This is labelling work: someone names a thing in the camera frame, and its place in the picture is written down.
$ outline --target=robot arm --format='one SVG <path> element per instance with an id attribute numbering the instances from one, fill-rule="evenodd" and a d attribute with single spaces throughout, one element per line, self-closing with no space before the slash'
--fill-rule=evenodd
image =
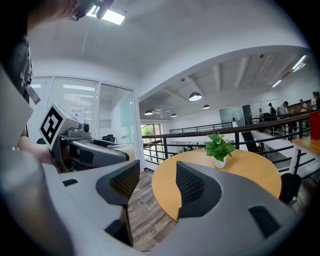
<path id="1" fill-rule="evenodd" d="M 63 172 L 76 166 L 99 168 L 128 161 L 127 153 L 108 141 L 94 140 L 87 123 L 80 123 L 66 110 L 53 103 L 44 117 L 39 132 L 48 145 L 53 164 Z M 70 161 L 64 163 L 61 147 L 69 145 Z"/>

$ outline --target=sign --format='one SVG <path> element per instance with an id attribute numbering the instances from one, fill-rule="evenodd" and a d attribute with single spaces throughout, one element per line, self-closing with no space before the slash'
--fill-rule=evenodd
<path id="1" fill-rule="evenodd" d="M 80 123 L 85 122 L 85 108 L 81 106 L 69 107 L 69 113 L 75 117 Z"/>

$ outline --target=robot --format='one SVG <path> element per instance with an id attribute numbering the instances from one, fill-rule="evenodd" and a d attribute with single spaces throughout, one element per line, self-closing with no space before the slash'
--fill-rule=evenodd
<path id="1" fill-rule="evenodd" d="M 71 17 L 103 17 L 113 0 L 86 0 Z M 140 162 L 121 146 L 91 138 L 90 127 L 53 104 L 39 131 L 52 162 L 17 148 L 32 109 L 0 65 L 0 204 L 15 237 L 37 254 L 142 256 L 132 248 L 128 201 Z M 61 156 L 69 145 L 70 163 Z M 76 166 L 85 170 L 75 171 Z M 171 234 L 150 255 L 267 255 L 295 228 L 289 207 L 254 182 L 177 162 L 182 207 Z"/>

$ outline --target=window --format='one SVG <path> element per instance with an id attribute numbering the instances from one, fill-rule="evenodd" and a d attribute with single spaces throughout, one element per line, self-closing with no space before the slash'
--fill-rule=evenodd
<path id="1" fill-rule="evenodd" d="M 52 103 L 65 110 L 72 107 L 84 108 L 84 122 L 89 124 L 92 138 L 97 138 L 97 93 L 98 82 L 74 79 L 67 77 L 55 77 L 52 82 L 46 111 Z"/>
<path id="2" fill-rule="evenodd" d="M 142 124 L 141 125 L 141 134 L 142 136 L 150 136 L 150 135 L 161 135 L 161 125 L 159 123 L 154 124 Z M 155 141 L 160 141 L 159 144 L 162 144 L 161 138 L 143 138 L 143 143 L 151 143 Z M 162 163 L 163 160 L 159 158 L 165 158 L 165 154 L 162 153 L 164 151 L 164 148 L 162 145 L 145 145 L 144 146 L 144 159 L 154 161 L 157 163 Z"/>
<path id="3" fill-rule="evenodd" d="M 34 104 L 31 98 L 29 99 L 30 106 L 33 109 L 33 113 L 26 124 L 29 138 L 35 143 L 41 138 L 39 127 L 41 125 L 41 122 L 45 118 L 46 103 L 52 79 L 52 77 L 39 77 L 33 78 L 31 81 L 31 87 L 40 98 L 40 102 L 37 105 Z"/>

